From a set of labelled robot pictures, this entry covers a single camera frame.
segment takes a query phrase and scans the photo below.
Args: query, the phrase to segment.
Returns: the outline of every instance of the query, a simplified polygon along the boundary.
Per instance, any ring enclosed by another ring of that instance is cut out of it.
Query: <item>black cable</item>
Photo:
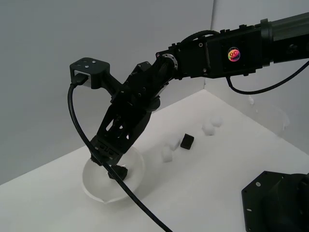
[[[199,31],[199,32],[196,32],[190,36],[188,36],[187,38],[185,38],[184,40],[182,40],[180,42],[180,46],[183,45],[184,43],[187,43],[189,41],[192,41],[194,39],[197,39],[199,37],[202,37],[202,36],[206,36],[206,35],[217,35],[217,34],[220,34],[219,32],[215,31],[215,30],[203,30],[203,31]]]
[[[226,80],[227,80],[227,83],[228,83],[228,86],[235,92],[239,93],[239,94],[244,94],[244,95],[254,95],[254,94],[260,94],[260,93],[265,93],[265,92],[268,92],[272,89],[275,89],[279,86],[282,86],[284,83],[287,83],[288,81],[292,80],[294,77],[296,77],[298,74],[300,74],[305,68],[307,68],[309,66],[309,61],[307,61],[300,69],[298,69],[295,73],[293,73],[291,76],[289,76],[288,78],[284,79],[283,81],[280,81],[279,83],[273,85],[273,86],[270,86],[270,87],[267,87],[267,88],[263,88],[263,89],[260,89],[260,90],[256,90],[256,91],[242,91],[242,90],[239,90],[239,89],[236,89],[232,82],[231,82],[231,77],[228,76],[226,77]]]
[[[99,159],[98,151],[93,147],[85,133],[83,132],[81,126],[78,123],[78,120],[75,115],[74,107],[73,107],[73,91],[76,88],[77,84],[71,84],[68,91],[68,106],[71,119],[73,124],[80,135],[83,142],[89,148],[91,154],[98,160],[98,162],[112,175],[112,177],[117,181],[120,187],[126,192],[126,194],[135,202],[135,204],[145,213],[147,214],[159,227],[161,227],[166,232],[172,232],[170,228],[168,228],[162,221],[160,221],[135,195],[134,193],[126,186],[126,184],[121,180],[118,174],[111,168],[107,163],[101,162]]]

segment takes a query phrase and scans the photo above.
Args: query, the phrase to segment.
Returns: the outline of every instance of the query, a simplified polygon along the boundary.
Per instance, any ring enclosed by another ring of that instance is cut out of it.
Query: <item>white bowl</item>
[[[144,160],[139,151],[131,147],[121,157],[117,165],[125,166],[128,169],[124,183],[131,191],[135,191],[145,172]],[[105,168],[98,166],[90,159],[86,162],[83,170],[83,190],[92,199],[103,203],[115,202],[127,197],[118,183],[109,178]]]

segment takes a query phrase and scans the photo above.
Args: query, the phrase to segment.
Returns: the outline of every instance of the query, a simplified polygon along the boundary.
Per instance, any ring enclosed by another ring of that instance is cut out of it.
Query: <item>screw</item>
[[[286,53],[290,55],[296,51],[297,51],[297,45],[291,44],[286,50]]]

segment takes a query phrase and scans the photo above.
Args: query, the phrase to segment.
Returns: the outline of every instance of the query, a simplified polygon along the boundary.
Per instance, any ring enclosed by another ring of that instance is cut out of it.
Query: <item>white table surface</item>
[[[224,119],[206,137],[202,121]],[[195,136],[162,163],[169,132]],[[137,196],[174,232],[245,232],[241,190],[262,171],[308,173],[309,156],[205,90],[152,115],[134,145],[146,172]],[[0,186],[1,232],[159,232],[130,199],[102,204],[81,187],[82,147]]]

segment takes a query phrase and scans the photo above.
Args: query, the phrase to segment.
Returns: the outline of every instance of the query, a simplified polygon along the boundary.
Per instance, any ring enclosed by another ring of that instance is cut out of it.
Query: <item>white backdrop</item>
[[[123,82],[137,63],[211,26],[213,0],[2,0],[0,2],[0,184],[83,145],[70,121],[69,65],[111,64]],[[162,107],[203,88],[172,81]],[[76,113],[91,138],[109,94],[78,88]]]
[[[269,21],[306,13],[308,0],[216,0],[214,4],[212,29],[237,29],[241,24],[258,24],[261,19]],[[271,64],[249,76],[236,76],[233,85],[242,90],[257,90],[273,85],[299,69],[307,60]],[[248,96],[239,95],[229,89],[226,80],[206,80],[205,89],[220,97],[231,106],[252,117],[274,132],[286,123],[290,125],[282,137],[309,154],[309,68],[295,79],[268,93],[254,95],[259,107],[256,113],[247,101]]]

